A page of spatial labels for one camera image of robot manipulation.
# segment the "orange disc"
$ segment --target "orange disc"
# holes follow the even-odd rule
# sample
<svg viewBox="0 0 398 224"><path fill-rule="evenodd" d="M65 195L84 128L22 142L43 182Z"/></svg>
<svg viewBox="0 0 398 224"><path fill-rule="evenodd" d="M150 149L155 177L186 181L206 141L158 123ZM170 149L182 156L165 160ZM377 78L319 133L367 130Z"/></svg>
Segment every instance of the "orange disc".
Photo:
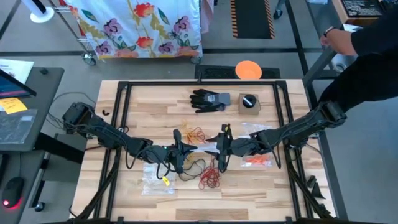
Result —
<svg viewBox="0 0 398 224"><path fill-rule="evenodd" d="M235 67L235 73L240 79L260 79L262 71L256 62L242 61Z"/></svg>

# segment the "monitor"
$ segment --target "monitor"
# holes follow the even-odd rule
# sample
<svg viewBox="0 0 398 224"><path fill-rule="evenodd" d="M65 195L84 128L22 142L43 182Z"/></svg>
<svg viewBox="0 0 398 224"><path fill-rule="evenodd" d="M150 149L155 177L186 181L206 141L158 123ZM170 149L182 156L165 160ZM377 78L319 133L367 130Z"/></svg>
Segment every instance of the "monitor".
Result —
<svg viewBox="0 0 398 224"><path fill-rule="evenodd" d="M36 96L36 92L0 69L0 99Z"/></svg>

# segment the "work glove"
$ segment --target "work glove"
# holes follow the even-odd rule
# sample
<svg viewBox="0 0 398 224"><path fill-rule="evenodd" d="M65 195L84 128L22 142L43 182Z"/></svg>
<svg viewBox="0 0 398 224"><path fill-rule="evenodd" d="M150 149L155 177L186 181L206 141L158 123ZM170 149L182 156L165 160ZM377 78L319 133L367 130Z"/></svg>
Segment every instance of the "work glove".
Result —
<svg viewBox="0 0 398 224"><path fill-rule="evenodd" d="M190 98L192 107L199 109L195 111L196 113L224 111L226 106L231 104L229 93L215 93L200 89L194 90L193 94Z"/></svg>

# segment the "yellow sticky note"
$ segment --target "yellow sticky note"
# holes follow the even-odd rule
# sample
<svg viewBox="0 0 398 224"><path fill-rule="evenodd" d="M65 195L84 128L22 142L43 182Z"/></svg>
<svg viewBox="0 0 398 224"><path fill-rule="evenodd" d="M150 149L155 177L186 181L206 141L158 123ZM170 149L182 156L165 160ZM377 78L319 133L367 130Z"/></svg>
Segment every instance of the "yellow sticky note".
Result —
<svg viewBox="0 0 398 224"><path fill-rule="evenodd" d="M18 98L0 99L0 105L4 108L7 114L27 110L25 104L23 104L23 102Z"/></svg>
<svg viewBox="0 0 398 224"><path fill-rule="evenodd" d="M167 179L167 177L163 176L162 177L163 182L166 184L166 186L170 185L170 181Z"/></svg>

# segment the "flower print cloth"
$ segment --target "flower print cloth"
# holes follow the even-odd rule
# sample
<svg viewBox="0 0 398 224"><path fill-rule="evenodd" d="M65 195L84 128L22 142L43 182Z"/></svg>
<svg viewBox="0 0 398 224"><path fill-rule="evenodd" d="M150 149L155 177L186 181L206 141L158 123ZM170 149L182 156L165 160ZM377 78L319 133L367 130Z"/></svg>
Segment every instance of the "flower print cloth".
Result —
<svg viewBox="0 0 398 224"><path fill-rule="evenodd" d="M67 0L98 58L201 57L201 0Z"/></svg>

